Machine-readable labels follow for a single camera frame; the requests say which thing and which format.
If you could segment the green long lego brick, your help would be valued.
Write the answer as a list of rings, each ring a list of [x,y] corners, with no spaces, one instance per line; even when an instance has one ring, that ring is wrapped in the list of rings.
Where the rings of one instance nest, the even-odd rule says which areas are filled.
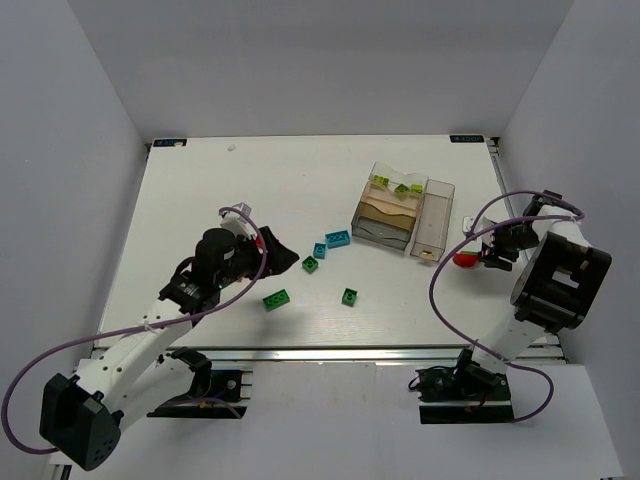
[[[274,292],[262,299],[263,305],[268,312],[276,310],[290,302],[290,296],[285,289]]]

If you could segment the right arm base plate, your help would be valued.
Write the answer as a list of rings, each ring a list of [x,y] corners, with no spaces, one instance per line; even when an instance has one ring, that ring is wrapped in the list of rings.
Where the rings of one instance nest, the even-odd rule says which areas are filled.
[[[418,370],[408,390],[418,395],[422,424],[501,424],[515,419],[504,375],[487,383],[458,368],[435,366]]]

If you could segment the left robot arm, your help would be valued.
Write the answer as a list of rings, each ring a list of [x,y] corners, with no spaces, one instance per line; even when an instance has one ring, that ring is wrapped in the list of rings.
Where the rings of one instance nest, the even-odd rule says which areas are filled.
[[[195,253],[178,264],[149,314],[157,327],[122,336],[71,377],[44,387],[40,434],[85,471],[100,466],[121,435],[164,403],[199,400],[211,389],[211,362],[195,349],[169,346],[196,325],[194,315],[215,308],[238,280],[280,275],[299,256],[269,227],[256,241],[225,228],[207,230]]]

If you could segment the lime sloped lego brick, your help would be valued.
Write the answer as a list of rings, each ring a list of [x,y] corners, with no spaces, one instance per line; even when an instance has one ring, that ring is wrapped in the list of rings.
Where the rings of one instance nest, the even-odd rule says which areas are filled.
[[[404,184],[399,184],[394,190],[397,194],[407,194],[409,191],[410,189]]]

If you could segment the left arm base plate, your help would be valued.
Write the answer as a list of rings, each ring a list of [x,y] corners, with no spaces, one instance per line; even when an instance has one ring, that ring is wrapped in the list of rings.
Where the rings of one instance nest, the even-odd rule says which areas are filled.
[[[240,420],[252,395],[253,369],[247,363],[212,361],[209,376],[193,392],[175,396],[147,418]]]

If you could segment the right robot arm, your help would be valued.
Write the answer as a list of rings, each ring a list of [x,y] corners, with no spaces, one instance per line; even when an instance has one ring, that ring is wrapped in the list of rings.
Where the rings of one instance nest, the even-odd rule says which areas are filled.
[[[466,395],[505,382],[507,363],[534,341],[577,328],[612,263],[610,254],[585,239],[583,214],[561,195],[548,190],[533,195],[523,216],[523,222],[501,227],[482,216],[465,233],[495,228],[481,237],[479,261],[488,268],[510,271],[522,251],[531,252],[511,293],[514,312],[458,357],[450,378]]]

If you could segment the red curved lego piece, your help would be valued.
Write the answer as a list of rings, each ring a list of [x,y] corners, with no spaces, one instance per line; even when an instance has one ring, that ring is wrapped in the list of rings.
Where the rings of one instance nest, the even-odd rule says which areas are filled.
[[[473,256],[473,255],[464,255],[462,253],[456,253],[453,256],[453,263],[456,266],[464,269],[474,268],[475,266],[478,265],[479,260],[480,260],[479,255]]]

